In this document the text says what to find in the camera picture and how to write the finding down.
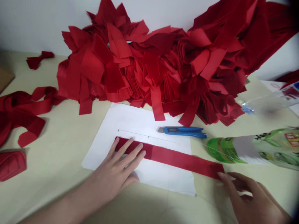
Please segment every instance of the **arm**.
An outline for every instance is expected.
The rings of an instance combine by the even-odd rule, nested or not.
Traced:
[[[255,180],[239,173],[218,173],[230,197],[239,224],[288,224],[288,213],[278,204],[270,192]],[[250,192],[239,195],[239,192]]]
[[[129,139],[113,156],[118,142],[119,138],[112,144],[102,164],[78,189],[49,208],[21,221],[20,224],[79,224],[114,199],[128,185],[139,182],[138,177],[130,174],[145,156],[145,151],[137,156],[143,144],[139,144],[121,160],[122,155],[133,142],[133,138]]]

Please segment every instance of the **tangled red strap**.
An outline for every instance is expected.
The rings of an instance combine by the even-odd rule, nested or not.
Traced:
[[[25,127],[27,132],[20,135],[18,143],[25,147],[36,140],[45,120],[37,115],[48,113],[52,105],[58,105],[65,98],[57,95],[54,87],[38,87],[32,95],[17,91],[0,97],[0,146],[7,139],[11,129]]]

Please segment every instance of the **folded red fabric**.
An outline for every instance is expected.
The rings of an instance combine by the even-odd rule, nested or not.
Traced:
[[[194,19],[187,32],[170,26],[151,33],[131,22],[121,4],[102,0],[92,25],[62,32],[72,50],[59,65],[59,95],[77,100],[79,114],[92,101],[148,103],[155,120],[184,113],[190,126],[230,125],[244,114],[234,98],[247,76],[297,33],[288,6],[265,0],[220,0]]]
[[[116,151],[118,151],[127,141],[128,139],[119,137],[119,143],[116,146]],[[139,144],[140,142],[133,141],[126,150],[125,154],[132,152]],[[145,159],[175,166],[214,179],[220,179],[217,174],[218,172],[224,173],[222,164],[204,160],[196,156],[191,156],[185,153],[150,145],[147,143],[143,143],[142,150],[146,151],[146,155],[144,157]]]
[[[45,59],[45,58],[53,58],[54,54],[53,52],[49,52],[49,51],[42,51],[41,55],[38,57],[29,57],[27,58],[27,64],[29,66],[29,68],[36,70],[39,65],[40,62]]]
[[[13,128],[25,127],[27,132],[20,135],[18,143],[25,147],[36,140],[45,120],[37,115],[48,113],[52,105],[58,105],[65,98],[57,95],[54,87],[38,87],[32,95],[17,91],[0,97],[0,146]]]
[[[24,152],[0,153],[0,182],[14,177],[26,169],[26,155]]]

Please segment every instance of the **beige table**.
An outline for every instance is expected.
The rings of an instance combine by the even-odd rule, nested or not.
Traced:
[[[17,90],[32,93],[38,86],[57,87],[57,66],[65,57],[45,59],[40,68],[34,71],[26,64],[26,57],[30,56],[36,54],[0,53],[0,65],[16,75],[2,95]],[[248,91],[240,94],[238,100],[250,100],[269,93],[254,74],[249,79],[251,82],[246,86]],[[83,169],[80,164],[110,104],[108,101],[94,101],[92,114],[79,116],[78,102],[66,100],[49,113],[41,115],[47,119],[47,123],[41,136],[26,147],[28,169],[0,183],[0,223],[18,222],[74,188],[91,174],[92,171]],[[299,125],[299,119],[289,109],[283,109],[270,117],[242,115],[229,127],[222,123],[206,126],[198,117],[193,125],[204,128],[209,138],[230,137],[296,126]],[[24,128],[13,130],[1,150],[18,149],[17,140],[24,131]],[[192,138],[191,144],[194,155],[214,161],[201,141]],[[226,171],[240,172],[262,182],[282,207],[292,213],[299,196],[298,171],[265,165],[224,166]],[[194,174],[194,180],[197,197],[133,184],[84,223],[235,223],[230,202],[220,182],[198,174]]]

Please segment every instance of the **finger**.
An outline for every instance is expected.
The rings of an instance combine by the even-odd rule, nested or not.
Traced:
[[[126,156],[126,158],[120,161],[120,167],[124,169],[130,162],[132,162],[137,156],[137,154],[140,152],[142,147],[143,144],[140,143],[129,155]]]
[[[119,161],[119,159],[122,157],[122,155],[126,152],[127,148],[130,146],[130,144],[134,141],[133,138],[130,138],[116,153],[116,155],[112,158],[113,162]]]
[[[247,184],[244,181],[242,181],[240,179],[235,179],[235,180],[233,180],[233,184],[236,187],[237,191],[239,191],[239,192],[248,191],[251,193],[249,187],[247,186]]]
[[[146,154],[146,151],[143,150],[143,151],[136,157],[136,159],[135,159],[133,162],[131,162],[131,164],[128,165],[127,168],[125,168],[125,174],[126,174],[126,175],[129,176],[129,175],[130,175],[130,174],[131,174],[131,173],[138,167],[139,163],[140,163],[141,160],[144,158],[145,154]]]
[[[251,192],[253,196],[266,196],[264,191],[261,189],[261,187],[254,179],[240,173],[229,172],[227,174],[233,178],[243,181],[247,185],[248,191]]]
[[[123,191],[127,186],[135,182],[139,182],[139,178],[137,176],[129,176],[121,186],[120,191]]]
[[[237,192],[236,187],[234,186],[232,180],[229,178],[228,175],[224,174],[224,173],[218,173],[222,183],[224,184],[224,187],[226,189],[226,192],[228,193],[231,203],[234,207],[234,209],[237,209],[238,206],[242,203],[242,199],[239,195],[239,193]]]
[[[109,161],[112,159],[113,153],[115,152],[115,148],[117,146],[117,144],[119,143],[119,138],[116,138],[106,156],[106,158],[104,159],[104,161]]]
[[[243,199],[243,201],[246,201],[246,202],[250,202],[253,199],[253,197],[248,194],[243,194],[240,197]]]

